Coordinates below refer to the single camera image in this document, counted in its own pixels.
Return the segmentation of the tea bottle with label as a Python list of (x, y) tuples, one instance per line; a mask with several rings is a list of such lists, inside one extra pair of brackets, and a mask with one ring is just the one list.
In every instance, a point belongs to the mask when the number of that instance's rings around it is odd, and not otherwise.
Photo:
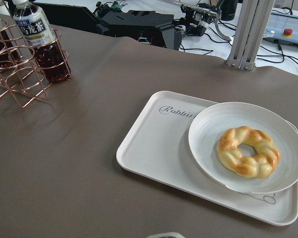
[(68, 79), (70, 67), (44, 10), (28, 0), (14, 0), (13, 3), (13, 19), (27, 45), (34, 49), (34, 58), (47, 80), (58, 83)]

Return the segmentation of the cream rectangular tray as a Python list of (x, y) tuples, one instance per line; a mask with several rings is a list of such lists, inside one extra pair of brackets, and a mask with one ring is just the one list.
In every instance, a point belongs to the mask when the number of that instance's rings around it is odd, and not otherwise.
[(196, 114), (213, 102), (170, 91), (154, 93), (119, 146), (119, 165), (215, 204), (275, 226), (298, 217), (298, 183), (266, 194), (241, 194), (211, 180), (199, 167), (188, 144)]

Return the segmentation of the black device box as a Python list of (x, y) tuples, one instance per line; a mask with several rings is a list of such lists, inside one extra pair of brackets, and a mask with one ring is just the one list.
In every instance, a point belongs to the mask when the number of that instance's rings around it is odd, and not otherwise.
[(130, 37), (145, 44), (178, 50), (182, 34), (173, 20), (172, 14), (155, 11), (108, 12), (100, 18), (96, 32), (111, 37)]

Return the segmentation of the white round plate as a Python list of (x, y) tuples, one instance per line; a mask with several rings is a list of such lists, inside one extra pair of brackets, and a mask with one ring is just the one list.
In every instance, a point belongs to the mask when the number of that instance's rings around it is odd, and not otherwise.
[[(276, 170), (267, 178), (244, 178), (225, 168), (218, 158), (217, 143), (228, 129), (249, 126), (267, 133), (281, 152)], [(202, 110), (193, 120), (188, 142), (200, 168), (211, 179), (241, 193), (274, 193), (298, 181), (298, 133), (274, 112), (248, 103), (218, 103)]]

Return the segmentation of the black thermos bottle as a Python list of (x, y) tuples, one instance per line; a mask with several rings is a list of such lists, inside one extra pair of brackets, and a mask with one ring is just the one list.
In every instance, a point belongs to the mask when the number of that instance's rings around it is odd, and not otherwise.
[(238, 0), (224, 0), (220, 5), (221, 20), (231, 21), (235, 18)]

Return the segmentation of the blue teach pendant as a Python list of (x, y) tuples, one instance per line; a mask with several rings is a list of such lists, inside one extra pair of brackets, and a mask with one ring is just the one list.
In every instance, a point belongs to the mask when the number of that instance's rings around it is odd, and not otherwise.
[(272, 10), (263, 39), (281, 45), (298, 46), (298, 16)]

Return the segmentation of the aluminium frame post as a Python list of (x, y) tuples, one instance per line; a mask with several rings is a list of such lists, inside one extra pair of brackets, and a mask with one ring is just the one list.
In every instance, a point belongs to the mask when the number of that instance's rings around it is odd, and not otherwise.
[(241, 70), (251, 71), (263, 39), (273, 0), (244, 0), (237, 23), (230, 54), (226, 64)]

